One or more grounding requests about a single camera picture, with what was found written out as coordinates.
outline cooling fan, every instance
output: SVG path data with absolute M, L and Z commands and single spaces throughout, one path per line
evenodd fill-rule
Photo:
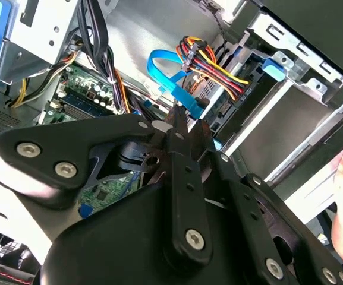
M 40 264 L 26 245 L 0 235 L 0 278 L 17 284 L 31 284 Z

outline red cable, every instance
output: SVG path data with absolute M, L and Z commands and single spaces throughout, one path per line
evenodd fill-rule
M 187 54 L 187 53 L 188 53 L 188 50 L 187 50 L 187 47 L 186 47 L 185 43 L 182 44 L 182 48 L 183 48 L 183 51 Z M 202 61 L 198 60 L 197 58 L 194 59 L 194 61 L 195 61 L 197 64 L 204 65 L 206 68 L 209 69 L 209 71 L 210 71 L 211 73 L 213 73 L 215 76 L 219 77 L 221 80 L 223 80 L 225 83 L 227 83 L 228 85 L 230 85 L 232 88 L 234 88 L 234 89 L 237 90 L 238 92 L 240 92 L 240 93 L 243 92 L 243 90 L 242 90 L 239 86 L 237 86 L 237 85 L 234 84 L 232 81 L 230 81 L 229 79 L 227 79 L 226 77 L 224 77 L 222 74 L 220 74 L 217 70 L 215 70 L 215 69 L 212 68 L 211 66 L 204 64 Z
M 32 282 L 26 282 L 26 281 L 24 281 L 24 280 L 22 280 L 22 279 L 16 278 L 16 277 L 11 276 L 11 275 L 9 275 L 9 274 L 7 274 L 7 273 L 3 273 L 1 270 L 0 270 L 0 275 L 1 275 L 1 276 L 4 276 L 4 277 L 7 277 L 7 278 L 9 278 L 9 279 L 11 279 L 11 280 L 14 280 L 14 281 L 16 281 L 16 282 L 19 282 L 19 283 L 21 283 L 21 284 L 26 284 L 26 285 L 31 285 L 31 284 L 32 284 Z

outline motherboard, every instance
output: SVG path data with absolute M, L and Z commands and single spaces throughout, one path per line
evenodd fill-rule
M 113 106 L 111 86 L 76 65 L 61 75 L 53 98 L 39 119 L 41 125 L 118 114 Z M 82 190 L 78 204 L 82 217 L 87 217 L 139 189 L 140 174 L 130 172 L 121 179 L 106 180 Z

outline wire bundle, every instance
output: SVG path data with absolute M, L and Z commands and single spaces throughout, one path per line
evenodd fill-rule
M 239 79 L 217 65 L 216 56 L 212 48 L 197 37 L 185 36 L 179 42 L 176 50 L 182 62 L 185 62 L 194 45 L 198 45 L 199 49 L 189 69 L 200 74 L 203 78 L 208 78 L 219 84 L 233 100 L 237 100 L 239 93 L 243 92 L 244 85 L 249 84 L 249 81 Z
M 86 12 L 92 22 L 93 45 L 88 35 L 89 28 L 86 21 Z M 114 55 L 109 46 L 108 29 L 98 1 L 82 0 L 77 17 L 86 53 L 92 59 L 97 71 L 111 84 L 116 109 L 124 109 L 127 113 L 131 113 L 130 103 L 122 79 L 114 68 Z
M 8 102 L 7 106 L 10 108 L 17 108 L 22 106 L 23 104 L 38 99 L 52 84 L 56 76 L 59 75 L 64 69 L 66 69 L 67 66 L 71 65 L 74 62 L 75 58 L 77 57 L 77 54 L 78 52 L 73 52 L 67 58 L 63 59 L 60 63 L 54 65 L 48 72 L 42 85 L 29 95 L 26 95 L 28 79 L 24 79 L 22 81 L 22 89 L 20 95 L 13 101 Z

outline black mount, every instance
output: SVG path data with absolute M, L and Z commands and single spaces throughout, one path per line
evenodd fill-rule
M 1 158 L 51 187 L 13 190 L 54 210 L 99 181 L 145 173 L 141 190 L 60 235 L 40 284 L 330 284 L 324 268 L 342 284 L 341 265 L 260 178 L 237 176 L 205 122 L 188 133 L 178 106 L 166 122 L 120 115 L 0 135 Z M 20 156 L 22 142 L 41 154 Z M 61 161 L 77 174 L 57 175 Z

